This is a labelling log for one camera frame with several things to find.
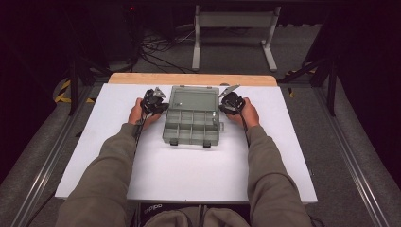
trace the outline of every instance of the sleeve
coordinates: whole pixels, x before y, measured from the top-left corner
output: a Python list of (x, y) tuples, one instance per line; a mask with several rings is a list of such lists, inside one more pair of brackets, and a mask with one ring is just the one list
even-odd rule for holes
[(123, 124), (88, 165), (60, 207), (56, 226), (126, 226), (127, 193), (138, 126)]
[(271, 137), (260, 126), (250, 128), (247, 135), (251, 143), (248, 198), (252, 226), (311, 226), (295, 182)]

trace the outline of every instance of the hand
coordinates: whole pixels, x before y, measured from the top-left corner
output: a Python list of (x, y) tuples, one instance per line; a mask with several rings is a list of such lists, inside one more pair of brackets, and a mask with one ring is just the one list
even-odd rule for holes
[[(257, 114), (257, 110), (253, 106), (251, 101), (247, 97), (244, 97), (244, 100), (245, 106), (244, 109), (242, 109), (242, 115), (244, 116), (245, 123), (247, 124), (248, 129), (250, 129), (253, 126), (259, 125), (259, 115)], [(239, 114), (231, 115), (227, 113), (226, 115), (230, 120), (235, 121), (242, 128), (244, 127), (242, 125), (242, 118)]]
[[(141, 101), (142, 98), (138, 97), (136, 98), (136, 102), (135, 102), (135, 106), (132, 107), (132, 110), (130, 112), (130, 116), (128, 118), (128, 123), (134, 125), (137, 121), (139, 121), (142, 117), (146, 117), (146, 113), (142, 113), (142, 107), (141, 107)], [(151, 116), (150, 118), (148, 118), (145, 121), (145, 125), (144, 128), (142, 130), (145, 130), (149, 127), (149, 125), (155, 121), (157, 121), (160, 118), (161, 114), (157, 113), (153, 116)]]

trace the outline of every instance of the gray plastic case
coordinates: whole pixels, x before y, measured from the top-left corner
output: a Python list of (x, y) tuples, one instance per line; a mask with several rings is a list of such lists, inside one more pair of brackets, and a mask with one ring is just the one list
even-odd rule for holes
[(170, 145), (218, 144), (218, 88), (173, 86), (163, 140)]

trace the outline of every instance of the gray carpet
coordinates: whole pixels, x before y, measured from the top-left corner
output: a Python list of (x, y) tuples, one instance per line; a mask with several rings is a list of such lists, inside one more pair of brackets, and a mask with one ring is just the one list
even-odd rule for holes
[[(276, 73), (269, 71), (259, 44), (265, 32), (251, 29), (245, 34), (238, 35), (228, 30), (204, 31), (202, 32), (200, 73), (274, 75), (279, 79), (286, 71), (296, 70), (300, 67), (318, 30), (318, 26), (289, 26), (276, 29), (271, 46), (278, 66)], [(183, 42), (166, 52), (154, 54), (174, 64), (190, 68), (193, 42)], [(149, 59), (165, 64), (151, 57)], [(175, 68), (164, 69), (168, 72), (180, 73)], [(156, 66), (142, 60), (134, 66), (133, 71), (162, 72)], [(297, 84), (293, 85), (295, 97), (289, 97), (288, 89), (282, 88), (306, 163), (314, 173), (312, 181), (319, 202), (309, 204), (306, 209), (311, 216), (323, 220), (326, 226), (374, 226), (364, 201), (357, 191), (354, 179), (340, 155), (339, 141), (333, 133), (313, 89), (303, 83), (307, 79), (308, 76), (297, 79)], [(90, 97), (96, 97), (100, 88), (101, 83), (97, 83), (93, 87)], [(375, 154), (375, 150), (357, 121), (341, 86), (337, 90), (336, 114), (344, 135), (355, 152), (389, 225), (400, 226), (400, 190)], [(61, 173), (78, 142), (76, 134), (84, 129), (93, 106), (93, 103), (84, 105), (35, 210), (57, 188), (61, 180)], [(32, 138), (14, 169), (0, 186), (1, 226), (11, 225), (35, 175), (55, 144), (68, 112), (69, 104), (58, 104), (57, 109)], [(30, 226), (53, 226), (61, 204), (62, 200), (51, 199)], [(131, 202), (129, 216), (132, 214), (132, 207), (133, 203)]]

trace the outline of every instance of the white tabletop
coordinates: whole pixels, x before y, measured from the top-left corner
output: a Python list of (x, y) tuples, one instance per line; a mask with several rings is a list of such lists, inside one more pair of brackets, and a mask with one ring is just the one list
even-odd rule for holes
[[(103, 142), (127, 122), (135, 99), (156, 85), (104, 84), (74, 154), (64, 172), (56, 197), (67, 198), (85, 168), (98, 156)], [(169, 100), (171, 85), (158, 86)], [(317, 197), (304, 155), (279, 87), (235, 90), (256, 107), (260, 124), (280, 149), (288, 174), (297, 183), (301, 200)], [(248, 149), (244, 131), (220, 115), (224, 131), (218, 145), (170, 146), (162, 138), (166, 114), (144, 131), (133, 163), (128, 199), (166, 202), (247, 202)]]

